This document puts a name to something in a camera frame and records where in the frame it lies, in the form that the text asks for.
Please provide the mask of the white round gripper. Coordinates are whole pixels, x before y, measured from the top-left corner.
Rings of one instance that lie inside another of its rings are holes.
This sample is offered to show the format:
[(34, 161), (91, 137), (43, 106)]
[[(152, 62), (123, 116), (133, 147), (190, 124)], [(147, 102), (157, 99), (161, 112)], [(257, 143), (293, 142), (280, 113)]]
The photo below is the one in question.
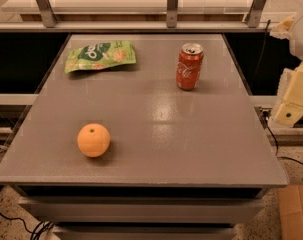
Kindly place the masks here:
[[(290, 53), (303, 60), (303, 10), (290, 15), (270, 31), (270, 36), (288, 39)], [(279, 81), (273, 120), (293, 127), (303, 117), (303, 63), (294, 70), (285, 68)]]

